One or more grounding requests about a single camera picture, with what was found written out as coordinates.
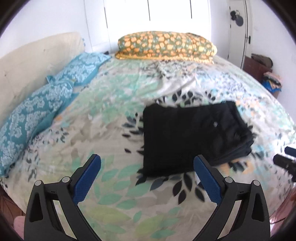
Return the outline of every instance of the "blue gripper pad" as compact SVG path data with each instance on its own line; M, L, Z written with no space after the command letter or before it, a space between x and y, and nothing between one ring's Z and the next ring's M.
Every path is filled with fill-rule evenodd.
M287 155L290 155L290 156L296 157L296 149L294 149L294 148L292 148L292 147L287 146L287 147L285 148L285 153L286 153Z
M204 186L211 201L219 205L222 201L221 188L219 184L198 156L194 158L193 166L194 171L196 172L198 178Z
M100 169L101 158L96 155L74 187L73 202L76 206L85 199Z

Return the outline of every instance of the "bedding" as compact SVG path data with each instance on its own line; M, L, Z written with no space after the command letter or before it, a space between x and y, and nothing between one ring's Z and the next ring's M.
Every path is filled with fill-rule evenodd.
M0 130L0 177L7 175L28 142L51 126L55 115L68 104L72 91L71 81L47 84L13 110Z
M86 85L96 76L99 67L110 58L111 56L102 53L81 53L57 75L47 76L47 81L53 83L70 80L76 86Z
M272 157L295 142L294 122L251 76L218 56L214 62L112 58L52 126L32 140L1 185L26 211L36 180L51 183L70 176L96 153L101 170L78 205L102 240L193 240L216 204L192 172L159 178L137 173L145 149L142 112L155 102L185 107L232 100L244 122L253 126L254 144L249 156L218 169L236 182L260 181L271 215L292 186L290 175L273 165ZM235 213L222 235L234 219Z
M118 59L191 60L213 63L216 46L192 33L148 31L128 34L118 40Z

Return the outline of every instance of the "screw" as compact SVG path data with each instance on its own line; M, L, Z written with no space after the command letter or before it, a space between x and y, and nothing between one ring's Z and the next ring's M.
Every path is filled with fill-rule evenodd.
M37 180L36 182L35 182L35 185L36 186L39 186L41 184L41 181L40 180Z
M257 180L254 180L253 183L254 183L254 185L256 185L256 186L260 186L260 182L257 181Z
M225 178L225 181L226 181L227 183L232 183L233 179L232 179L231 177L226 177L226 178Z
M62 182L67 183L70 181L70 177L63 177Z

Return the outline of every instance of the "wooden dresser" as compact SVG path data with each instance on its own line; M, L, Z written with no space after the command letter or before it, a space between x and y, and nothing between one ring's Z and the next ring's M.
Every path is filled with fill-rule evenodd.
M259 83L262 83L263 74L266 72L271 72L272 69L264 66L263 64L258 63L252 58L245 57L244 60L244 68L243 70L247 72L249 75L253 76Z

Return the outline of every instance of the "folded clothes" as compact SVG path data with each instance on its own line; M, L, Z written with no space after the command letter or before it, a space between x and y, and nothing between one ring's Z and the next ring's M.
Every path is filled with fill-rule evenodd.
M168 176L193 171L202 154L210 165L220 165L251 152L253 135L234 102L173 108L153 104L144 109L144 164L146 176Z

